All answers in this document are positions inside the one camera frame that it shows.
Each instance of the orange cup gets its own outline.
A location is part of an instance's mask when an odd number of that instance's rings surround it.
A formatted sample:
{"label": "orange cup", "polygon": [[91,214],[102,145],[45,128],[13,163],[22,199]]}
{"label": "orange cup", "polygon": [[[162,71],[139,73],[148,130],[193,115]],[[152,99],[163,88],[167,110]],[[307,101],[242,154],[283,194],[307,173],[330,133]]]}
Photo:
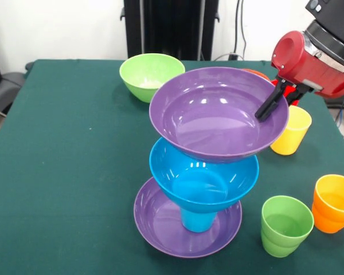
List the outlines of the orange cup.
{"label": "orange cup", "polygon": [[243,69],[243,70],[245,70],[246,72],[254,73],[254,74],[256,74],[258,76],[261,76],[262,78],[266,79],[267,81],[270,81],[269,77],[267,77],[263,73],[260,73],[260,72],[258,72],[256,70],[252,70],[252,69]]}
{"label": "orange cup", "polygon": [[312,213],[316,228],[324,233],[344,228],[344,176],[325,175],[318,179]]}

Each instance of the plastic cup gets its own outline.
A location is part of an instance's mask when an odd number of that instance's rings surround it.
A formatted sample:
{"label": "plastic cup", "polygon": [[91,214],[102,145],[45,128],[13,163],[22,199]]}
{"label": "plastic cup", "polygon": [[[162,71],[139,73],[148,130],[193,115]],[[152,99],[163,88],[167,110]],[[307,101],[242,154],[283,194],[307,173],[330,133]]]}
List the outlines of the plastic cup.
{"label": "plastic cup", "polygon": [[269,77],[267,77],[266,74],[263,74],[257,70],[252,70],[252,69],[243,69],[243,70],[245,70],[246,72],[254,73],[254,74],[261,76],[262,78],[266,79],[267,81],[270,81]]}
{"label": "plastic cup", "polygon": [[344,176],[325,175],[318,179],[312,213],[316,228],[324,233],[344,228]]}
{"label": "plastic cup", "polygon": [[314,228],[311,210],[288,196],[269,198],[261,210],[261,240],[271,256],[283,258],[294,252]]}
{"label": "plastic cup", "polygon": [[311,123],[312,118],[308,112],[291,105],[289,107],[288,124],[279,138],[271,144],[271,149],[279,155],[291,155],[295,153]]}

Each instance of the plate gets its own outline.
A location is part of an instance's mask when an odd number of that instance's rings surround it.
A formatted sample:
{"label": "plate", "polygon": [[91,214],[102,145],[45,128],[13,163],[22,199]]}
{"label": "plate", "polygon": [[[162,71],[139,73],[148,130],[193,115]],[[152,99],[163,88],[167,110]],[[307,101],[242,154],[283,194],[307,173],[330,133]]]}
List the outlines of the plate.
{"label": "plate", "polygon": [[193,233],[182,225],[179,207],[151,178],[136,196],[134,218],[143,238],[159,251],[179,258],[200,258],[218,252],[236,236],[242,208],[237,202],[220,211],[208,231]]}

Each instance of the stacked dishes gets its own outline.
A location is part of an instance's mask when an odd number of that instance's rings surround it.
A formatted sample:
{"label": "stacked dishes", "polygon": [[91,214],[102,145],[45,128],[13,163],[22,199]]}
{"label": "stacked dishes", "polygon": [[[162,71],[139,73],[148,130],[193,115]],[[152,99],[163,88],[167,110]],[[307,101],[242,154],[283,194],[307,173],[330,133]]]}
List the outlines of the stacked dishes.
{"label": "stacked dishes", "polygon": [[254,114],[273,85],[234,68],[202,68],[172,78],[150,103],[160,138],[153,175],[136,196],[136,225],[146,241],[177,257],[212,254],[236,235],[240,199],[259,176],[256,153],[283,132],[283,97],[263,123]]}

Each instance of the green tablecloth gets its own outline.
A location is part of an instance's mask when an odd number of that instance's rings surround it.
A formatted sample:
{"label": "green tablecloth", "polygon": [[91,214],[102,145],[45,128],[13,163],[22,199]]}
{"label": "green tablecloth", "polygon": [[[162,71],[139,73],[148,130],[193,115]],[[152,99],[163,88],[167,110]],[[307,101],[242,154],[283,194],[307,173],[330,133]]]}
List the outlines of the green tablecloth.
{"label": "green tablecloth", "polygon": [[[122,83],[121,61],[37,61],[0,132],[0,274],[344,274],[344,230],[314,229],[287,258],[260,241],[260,210],[274,195],[311,206],[316,180],[344,175],[344,141],[320,97],[302,106],[313,124],[295,155],[267,149],[241,201],[243,222],[222,251],[197,260],[144,241],[133,203],[151,176],[158,139],[148,105]],[[273,77],[268,62],[185,62],[186,70],[235,66]]]}

